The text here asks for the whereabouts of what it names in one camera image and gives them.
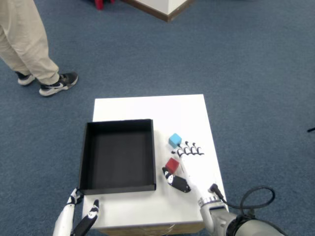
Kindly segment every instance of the blue cube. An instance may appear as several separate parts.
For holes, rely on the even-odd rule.
[[[182,138],[176,133],[168,139],[168,143],[171,144],[173,148],[176,148],[178,144],[181,144],[181,142]]]

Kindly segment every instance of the white table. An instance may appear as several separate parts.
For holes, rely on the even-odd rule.
[[[214,174],[215,182],[225,195],[202,94],[95,100],[94,122],[145,118],[153,119],[154,124],[157,189],[85,196],[83,216],[94,200],[99,199],[100,211],[94,229],[202,222],[194,193],[172,188],[162,173],[162,167],[173,156],[168,144],[173,133],[203,148],[211,163],[209,172]]]

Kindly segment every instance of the white shoe logo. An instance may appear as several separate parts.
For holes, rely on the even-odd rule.
[[[63,88],[63,84],[62,83],[59,83],[58,86],[47,86],[48,88],[51,88],[51,89],[61,89]]]

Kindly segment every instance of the red object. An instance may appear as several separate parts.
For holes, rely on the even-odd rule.
[[[179,166],[179,162],[173,158],[170,158],[166,163],[165,167],[170,173],[174,173]]]
[[[103,0],[95,0],[95,6],[98,10],[102,10],[104,8]]]

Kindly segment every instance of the person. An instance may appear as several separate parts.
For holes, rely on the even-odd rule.
[[[0,0],[0,57],[27,86],[37,79],[50,96],[75,85],[75,72],[59,74],[49,58],[46,31],[33,0]]]

